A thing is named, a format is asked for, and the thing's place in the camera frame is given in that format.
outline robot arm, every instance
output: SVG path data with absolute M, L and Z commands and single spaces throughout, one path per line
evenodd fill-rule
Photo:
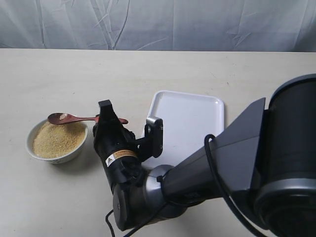
M 135 228 L 133 234 L 205 200 L 224 198 L 256 236 L 264 235 L 244 216 L 277 236 L 316 236 L 316 75 L 281 86 L 266 110 L 265 99 L 253 102 L 176 167 L 150 171 L 141 162 L 161 154 L 162 120 L 148 118 L 145 137 L 136 140 L 110 101 L 99 106 L 94 149 L 113 193 L 120 230 Z

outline black cable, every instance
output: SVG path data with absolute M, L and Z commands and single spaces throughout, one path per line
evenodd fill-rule
M 146 221 L 136 226 L 133 230 L 128 232 L 126 235 L 124 235 L 124 237 L 130 237 L 132 234 L 134 234 L 135 232 L 140 230 L 142 227 L 150 223 L 166 205 L 167 203 L 164 202 L 159 208 L 156 209 L 156 211 Z
M 112 237 L 115 237 L 115 233 L 114 233 L 113 227 L 112 227 L 112 225 L 111 225 L 111 223 L 110 223 L 110 221 L 109 221 L 109 216 L 110 216 L 113 212 L 114 212 L 114 211 L 111 210 L 111 211 L 105 216 L 105 222 L 106 222 L 106 223 L 108 224 L 108 226 L 109 226 L 109 229 L 110 229 L 110 231 L 111 231 Z
M 207 157 L 207 161 L 211 170 L 211 173 L 213 175 L 214 181 L 219 189 L 219 192 L 221 193 L 223 199 L 225 200 L 227 206 L 230 208 L 232 213 L 237 217 L 237 219 L 255 236 L 257 237 L 267 237 L 263 233 L 261 233 L 259 230 L 257 230 L 243 215 L 242 213 L 237 209 L 231 198 L 229 197 L 229 194 L 227 193 L 226 189 L 224 188 L 224 185 L 221 181 L 221 178 L 217 172 L 216 164 L 213 159 L 211 149 L 209 146 L 209 139 L 214 139 L 215 136 L 213 134 L 208 134 L 204 139 L 204 148 L 205 153 Z

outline bowl rim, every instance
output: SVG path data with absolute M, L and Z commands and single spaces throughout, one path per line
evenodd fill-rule
M 72 153 L 74 153 L 74 152 L 76 152 L 84 143 L 85 143 L 85 141 L 86 141 L 86 139 L 87 139 L 87 136 L 88 136 L 88 126 L 87 126 L 87 124 L 85 123 L 85 122 L 82 122 L 81 121 L 81 124 L 83 124 L 83 126 L 84 126 L 84 138 L 83 138 L 83 140 L 82 140 L 82 142 L 73 150 L 73 151 L 71 151 L 71 152 L 69 152 L 69 153 L 67 153 L 67 154 L 65 154 L 65 155 L 63 155 L 63 156 L 61 156 L 61 157 L 56 157 L 56 158 L 43 158 L 43 157 L 39 157 L 39 156 L 37 156 L 35 153 L 34 153 L 34 151 L 33 151 L 33 149 L 31 149 L 30 147 L 29 147 L 29 141 L 30 141 L 30 136 L 31 136 L 31 133 L 32 133 L 32 131 L 34 130 L 34 128 L 36 127 L 36 126 L 39 126 L 40 124 L 44 124 L 45 122 L 47 122 L 47 119 L 44 119 L 44 120 L 42 120 L 41 122 L 39 122 L 39 123 L 37 123 L 35 126 L 33 126 L 33 128 L 29 131 L 29 133 L 28 133 L 28 136 L 27 136 L 27 139 L 26 139 L 26 150 L 28 151 L 28 153 L 32 156 L 32 157 L 34 157 L 34 158 L 36 158 L 36 159 L 40 159 L 40 160 L 46 160 L 46 161 L 52 161 L 52 160 L 59 160 L 59 159 L 63 159 L 63 158 L 66 158 L 66 157 L 68 157 L 69 155 L 71 155 Z

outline grain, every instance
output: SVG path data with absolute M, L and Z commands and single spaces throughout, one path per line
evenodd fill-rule
M 34 153 L 42 158 L 57 158 L 75 150 L 85 137 L 80 122 L 53 125 L 49 122 L 39 129 L 33 142 Z

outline white tray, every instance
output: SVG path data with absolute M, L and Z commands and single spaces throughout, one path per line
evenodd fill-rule
M 163 152 L 143 162 L 148 169 L 176 166 L 204 145 L 207 134 L 217 136 L 224 130 L 224 103 L 213 96 L 159 91 L 148 116 L 163 120 Z

